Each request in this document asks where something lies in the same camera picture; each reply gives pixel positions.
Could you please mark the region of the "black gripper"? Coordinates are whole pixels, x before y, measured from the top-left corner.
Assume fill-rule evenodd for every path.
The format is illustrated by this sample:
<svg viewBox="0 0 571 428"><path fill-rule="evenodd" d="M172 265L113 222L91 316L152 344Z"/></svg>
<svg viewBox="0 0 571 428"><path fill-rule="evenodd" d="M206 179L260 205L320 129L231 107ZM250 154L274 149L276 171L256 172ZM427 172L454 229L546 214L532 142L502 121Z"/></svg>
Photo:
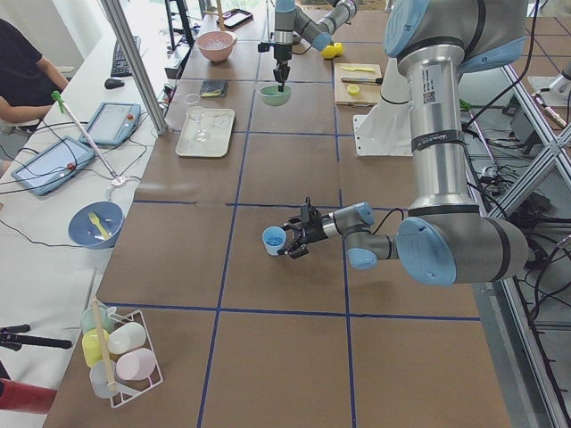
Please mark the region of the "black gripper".
<svg viewBox="0 0 571 428"><path fill-rule="evenodd" d="M276 60L276 68L273 70L273 75L278 83L277 90L283 93L286 86L286 81L289 77L290 67L289 61L292 59L292 47L290 43L273 45L274 59Z"/></svg>
<svg viewBox="0 0 571 428"><path fill-rule="evenodd" d="M315 243L328 238L324 226L327 215L311 218L305 221L301 216L289 218L281 228L284 231L296 231L295 237L287 238L281 249L277 251L279 256L288 256L291 259L299 259L309 253L308 243Z"/></svg>

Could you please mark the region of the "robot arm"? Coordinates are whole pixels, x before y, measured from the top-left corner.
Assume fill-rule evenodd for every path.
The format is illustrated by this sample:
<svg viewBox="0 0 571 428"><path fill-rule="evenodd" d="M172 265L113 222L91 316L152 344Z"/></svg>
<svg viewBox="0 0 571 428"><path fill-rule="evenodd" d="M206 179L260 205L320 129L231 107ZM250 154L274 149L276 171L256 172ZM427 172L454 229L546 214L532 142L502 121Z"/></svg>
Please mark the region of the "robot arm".
<svg viewBox="0 0 571 428"><path fill-rule="evenodd" d="M506 220L483 217L468 194L458 83L521 55L526 11L524 1L397 2L385 54L409 89L416 199L394 236L371 231L365 202L325 215L305 203L285 223L292 240L282 253L299 258L310 243L340 235L357 269L397 259L416 281L444 286L515 275L528 256L524 235Z"/></svg>
<svg viewBox="0 0 571 428"><path fill-rule="evenodd" d="M271 38L276 68L273 70L277 90L285 90L289 76L289 61L293 56L294 34L307 41L311 47L322 52L332 43L332 36L357 13L355 1L329 1L333 7L320 20L314 21L294 0L276 1L274 8L274 32Z"/></svg>

